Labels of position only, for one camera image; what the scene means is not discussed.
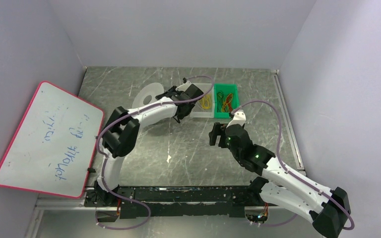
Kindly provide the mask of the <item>grey perforated cable spool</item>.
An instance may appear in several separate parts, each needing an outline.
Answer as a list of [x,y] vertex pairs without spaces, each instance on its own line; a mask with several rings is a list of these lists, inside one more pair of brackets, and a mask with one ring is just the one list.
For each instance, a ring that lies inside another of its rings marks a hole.
[[161,83],[150,83],[143,87],[134,98],[131,108],[139,108],[157,101],[156,96],[164,93]]

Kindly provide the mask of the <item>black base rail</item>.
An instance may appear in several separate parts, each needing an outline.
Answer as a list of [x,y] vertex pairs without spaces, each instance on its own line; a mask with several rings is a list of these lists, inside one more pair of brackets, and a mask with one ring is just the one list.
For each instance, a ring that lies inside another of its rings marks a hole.
[[84,206],[95,208],[98,220],[138,217],[216,216],[257,217],[266,203],[252,186],[148,187],[119,186],[114,196],[101,188],[88,190]]

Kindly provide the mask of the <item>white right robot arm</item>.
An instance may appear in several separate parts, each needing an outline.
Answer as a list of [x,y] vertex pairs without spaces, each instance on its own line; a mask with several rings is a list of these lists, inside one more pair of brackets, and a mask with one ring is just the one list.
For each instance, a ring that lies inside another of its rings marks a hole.
[[351,214],[347,192],[331,189],[294,170],[263,146],[254,144],[242,125],[214,123],[209,144],[227,148],[237,163],[257,174],[254,196],[309,221],[326,238],[337,238]]

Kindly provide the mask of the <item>green plastic bin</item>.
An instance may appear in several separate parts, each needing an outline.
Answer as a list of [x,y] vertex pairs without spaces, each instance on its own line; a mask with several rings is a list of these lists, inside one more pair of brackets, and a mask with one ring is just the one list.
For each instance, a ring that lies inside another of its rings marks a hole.
[[231,111],[240,105],[238,88],[235,84],[214,84],[214,118],[229,118]]

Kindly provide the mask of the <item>pink framed whiteboard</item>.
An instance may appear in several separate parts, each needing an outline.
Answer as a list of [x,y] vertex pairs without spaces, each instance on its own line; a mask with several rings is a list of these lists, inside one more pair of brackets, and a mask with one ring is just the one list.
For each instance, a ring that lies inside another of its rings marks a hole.
[[78,198],[104,112],[41,82],[0,162],[0,187]]

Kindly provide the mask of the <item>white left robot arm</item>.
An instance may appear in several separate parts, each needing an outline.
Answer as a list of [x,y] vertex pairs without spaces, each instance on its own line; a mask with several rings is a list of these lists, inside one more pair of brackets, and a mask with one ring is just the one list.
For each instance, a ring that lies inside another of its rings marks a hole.
[[204,92],[191,82],[173,86],[153,95],[153,102],[133,109],[117,107],[98,137],[102,167],[94,184],[95,193],[108,200],[119,187],[119,175],[125,157],[134,149],[140,129],[167,118],[180,122],[188,116]]

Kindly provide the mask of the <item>clear white plastic bin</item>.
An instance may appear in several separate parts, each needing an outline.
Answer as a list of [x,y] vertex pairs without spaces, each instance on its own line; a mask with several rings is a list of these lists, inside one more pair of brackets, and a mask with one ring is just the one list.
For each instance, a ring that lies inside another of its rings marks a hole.
[[214,89],[201,98],[190,113],[191,118],[214,118]]

